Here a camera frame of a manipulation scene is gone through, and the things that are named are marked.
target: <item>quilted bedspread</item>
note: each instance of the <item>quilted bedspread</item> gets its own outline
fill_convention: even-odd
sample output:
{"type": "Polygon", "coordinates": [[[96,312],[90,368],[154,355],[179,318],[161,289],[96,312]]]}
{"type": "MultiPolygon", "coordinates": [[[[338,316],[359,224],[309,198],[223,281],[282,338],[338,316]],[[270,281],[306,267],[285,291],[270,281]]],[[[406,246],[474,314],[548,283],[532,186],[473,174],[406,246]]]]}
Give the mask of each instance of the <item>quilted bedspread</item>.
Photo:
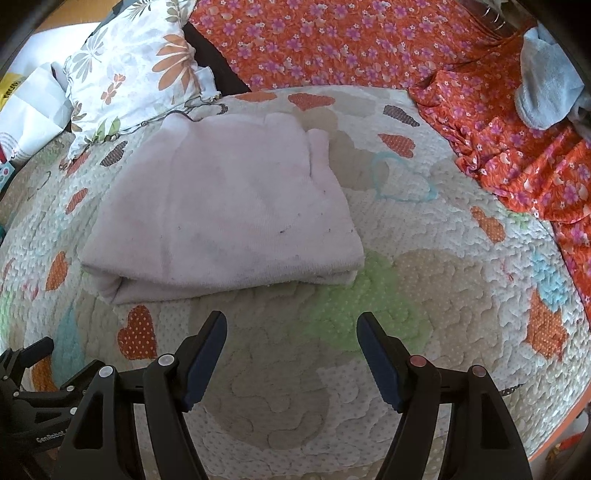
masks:
{"type": "MultiPolygon", "coordinates": [[[[508,211],[459,171],[447,141],[404,91],[305,87],[221,102],[191,115],[288,112],[306,129],[330,133],[330,166],[366,254],[355,282],[106,304],[78,253],[113,179],[158,124],[98,145],[68,168],[60,161],[72,136],[63,134],[0,203],[0,223],[8,225],[0,351],[52,336],[53,356],[29,378],[51,390],[93,358],[119,370],[144,366],[221,310],[228,340],[203,401],[186,415],[208,473],[371,479],[399,418],[381,400],[356,341],[355,320],[371,310],[410,352],[438,367],[484,365],[500,390],[512,391],[506,402],[526,451],[535,452],[591,378],[589,326],[551,228],[508,211]]],[[[441,408],[425,479],[436,477],[449,414],[441,408]]],[[[153,479],[142,415],[139,408],[153,479]]]]}

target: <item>floral pillow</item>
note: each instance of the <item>floral pillow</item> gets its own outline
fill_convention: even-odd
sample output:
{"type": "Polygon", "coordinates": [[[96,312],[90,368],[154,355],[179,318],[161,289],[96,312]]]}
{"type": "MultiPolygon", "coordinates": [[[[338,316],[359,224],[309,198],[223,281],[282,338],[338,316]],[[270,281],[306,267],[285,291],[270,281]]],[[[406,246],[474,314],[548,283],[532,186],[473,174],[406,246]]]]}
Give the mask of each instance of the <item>floral pillow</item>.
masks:
{"type": "Polygon", "coordinates": [[[65,62],[74,106],[68,159],[188,101],[219,95],[208,67],[199,67],[184,38],[196,0],[138,0],[98,29],[65,62]]]}

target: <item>screw head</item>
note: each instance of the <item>screw head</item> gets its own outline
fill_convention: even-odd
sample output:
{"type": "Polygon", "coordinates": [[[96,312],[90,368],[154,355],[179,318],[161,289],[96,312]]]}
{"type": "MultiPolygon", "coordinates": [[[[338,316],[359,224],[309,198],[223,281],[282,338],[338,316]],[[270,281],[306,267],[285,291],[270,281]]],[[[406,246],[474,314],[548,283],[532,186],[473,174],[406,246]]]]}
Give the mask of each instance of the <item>screw head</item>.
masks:
{"type": "Polygon", "coordinates": [[[167,353],[166,355],[161,356],[158,358],[158,364],[162,367],[167,367],[174,363],[174,356],[167,353]]]}
{"type": "Polygon", "coordinates": [[[474,365],[472,367],[472,373],[479,378],[483,378],[486,376],[486,368],[481,365],[474,365]]]}
{"type": "Polygon", "coordinates": [[[102,378],[107,378],[112,373],[113,373],[113,367],[110,365],[105,365],[103,368],[101,368],[99,370],[99,376],[102,378]]]}
{"type": "Polygon", "coordinates": [[[424,367],[427,365],[427,359],[422,355],[413,355],[410,358],[410,364],[414,365],[415,367],[424,367]]]}

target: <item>orange floral fabric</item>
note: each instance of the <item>orange floral fabric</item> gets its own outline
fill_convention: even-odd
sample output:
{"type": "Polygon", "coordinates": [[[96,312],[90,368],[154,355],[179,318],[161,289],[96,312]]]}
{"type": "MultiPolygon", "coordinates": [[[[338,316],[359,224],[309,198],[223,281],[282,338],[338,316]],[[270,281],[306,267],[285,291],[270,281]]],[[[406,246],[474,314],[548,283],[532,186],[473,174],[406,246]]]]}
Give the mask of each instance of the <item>orange floral fabric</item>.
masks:
{"type": "Polygon", "coordinates": [[[201,0],[190,21],[253,91],[408,88],[499,43],[455,0],[201,0]]]}
{"type": "Polygon", "coordinates": [[[516,212],[551,220],[591,318],[591,144],[563,121],[547,131],[524,125],[514,104],[521,83],[516,35],[480,60],[439,70],[409,90],[421,116],[459,155],[457,166],[516,212]]]}

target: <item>folded towel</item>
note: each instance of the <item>folded towel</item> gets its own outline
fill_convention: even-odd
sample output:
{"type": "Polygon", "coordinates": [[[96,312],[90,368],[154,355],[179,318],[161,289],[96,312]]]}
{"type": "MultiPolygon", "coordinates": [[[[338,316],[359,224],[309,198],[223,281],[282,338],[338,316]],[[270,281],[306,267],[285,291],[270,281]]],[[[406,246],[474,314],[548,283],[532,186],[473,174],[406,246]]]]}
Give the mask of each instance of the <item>folded towel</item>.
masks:
{"type": "Polygon", "coordinates": [[[168,116],[117,177],[80,256],[113,303],[346,283],[363,259],[328,134],[286,113],[168,116]]]}
{"type": "Polygon", "coordinates": [[[567,115],[574,129],[587,142],[591,142],[591,95],[584,90],[567,115]]]}
{"type": "Polygon", "coordinates": [[[524,35],[521,76],[515,107],[523,123],[536,130],[547,130],[564,119],[584,88],[573,64],[542,24],[524,35]]]}

